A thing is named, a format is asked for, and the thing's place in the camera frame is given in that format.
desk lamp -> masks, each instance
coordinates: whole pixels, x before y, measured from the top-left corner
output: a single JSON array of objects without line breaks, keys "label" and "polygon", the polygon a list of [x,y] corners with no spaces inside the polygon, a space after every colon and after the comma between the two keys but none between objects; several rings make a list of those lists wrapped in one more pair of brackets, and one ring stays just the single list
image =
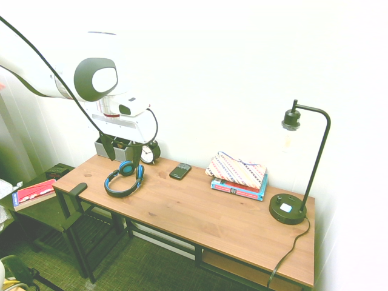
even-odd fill
[{"label": "desk lamp", "polygon": [[313,172],[311,173],[310,181],[307,185],[306,193],[304,194],[303,201],[293,195],[284,193],[275,195],[270,201],[269,212],[271,213],[271,215],[281,223],[291,225],[301,223],[306,217],[307,197],[309,196],[311,185],[313,184],[315,172],[318,168],[319,160],[321,159],[323,147],[325,145],[327,135],[329,134],[331,123],[330,116],[325,111],[314,107],[299,105],[298,100],[294,100],[292,109],[286,111],[286,114],[284,115],[284,120],[281,123],[285,129],[295,131],[299,128],[299,119],[301,117],[301,114],[299,113],[299,111],[296,110],[297,108],[323,114],[326,117],[327,124],[321,142],[321,147],[319,148],[318,156],[315,160]]}]

headphones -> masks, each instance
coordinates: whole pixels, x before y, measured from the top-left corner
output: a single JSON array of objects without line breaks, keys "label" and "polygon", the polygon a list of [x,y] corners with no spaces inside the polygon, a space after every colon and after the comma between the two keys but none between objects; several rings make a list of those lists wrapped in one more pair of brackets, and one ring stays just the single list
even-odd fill
[{"label": "headphones", "polygon": [[136,168],[136,182],[134,183],[134,185],[131,188],[124,190],[124,191],[114,191],[114,190],[109,188],[109,182],[118,174],[121,174],[122,176],[130,176],[133,174],[134,171],[135,171],[135,167],[131,161],[122,162],[119,166],[119,169],[115,170],[113,173],[111,173],[108,176],[108,178],[105,180],[104,186],[105,186],[106,192],[110,196],[118,197],[118,198],[125,197],[125,196],[128,196],[129,194],[133,193],[137,188],[140,187],[140,183],[141,183],[141,181],[143,181],[144,167],[142,165],[139,165]]}]

striped fabric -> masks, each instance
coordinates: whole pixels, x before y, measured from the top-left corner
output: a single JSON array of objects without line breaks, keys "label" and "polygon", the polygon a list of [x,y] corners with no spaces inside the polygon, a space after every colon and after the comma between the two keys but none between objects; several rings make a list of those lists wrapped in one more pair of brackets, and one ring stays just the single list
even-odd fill
[{"label": "striped fabric", "polygon": [[211,177],[260,189],[266,171],[267,167],[264,165],[235,160],[219,152],[212,159],[205,173]]}]

stack of books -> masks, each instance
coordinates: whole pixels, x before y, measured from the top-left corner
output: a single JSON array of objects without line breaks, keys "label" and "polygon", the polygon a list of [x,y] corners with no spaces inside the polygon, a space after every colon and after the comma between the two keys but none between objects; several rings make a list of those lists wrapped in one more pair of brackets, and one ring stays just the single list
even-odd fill
[{"label": "stack of books", "polygon": [[12,193],[13,208],[15,208],[15,211],[56,196],[53,188],[54,182],[55,179],[50,179]]},{"label": "stack of books", "polygon": [[236,160],[219,152],[206,169],[214,177],[211,188],[262,201],[268,184],[267,168],[254,162]]},{"label": "stack of books", "polygon": [[266,192],[266,187],[268,183],[268,174],[265,174],[263,183],[261,184],[260,189],[247,187],[241,184],[233,183],[219,178],[214,178],[211,183],[212,189],[236,194],[239,196],[244,196],[252,198],[258,201],[263,201],[264,193]]}]

lamp arm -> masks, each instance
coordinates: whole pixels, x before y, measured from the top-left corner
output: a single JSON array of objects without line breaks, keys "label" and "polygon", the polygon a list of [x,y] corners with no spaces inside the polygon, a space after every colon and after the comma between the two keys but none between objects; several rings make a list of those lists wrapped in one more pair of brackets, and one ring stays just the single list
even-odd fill
[{"label": "lamp arm", "polygon": [[318,168],[319,160],[321,159],[321,155],[322,155],[325,143],[326,143],[327,135],[329,134],[331,120],[330,120],[330,116],[325,111],[323,111],[321,109],[309,107],[309,106],[304,106],[304,105],[299,105],[299,104],[294,104],[294,105],[295,105],[295,108],[304,109],[304,110],[313,111],[313,112],[318,112],[318,113],[324,115],[326,118],[326,122],[327,122],[326,129],[325,129],[325,132],[323,134],[323,138],[322,138],[322,142],[321,142],[321,147],[319,148],[318,155],[317,155],[316,160],[315,160],[313,172],[311,173],[310,181],[309,181],[309,184],[307,185],[306,193],[304,195],[303,202],[302,202],[302,205],[300,208],[300,211],[303,211],[303,208],[306,205],[307,197],[309,196],[309,193],[310,193],[311,186],[313,184],[313,180],[314,180],[315,172]]}]

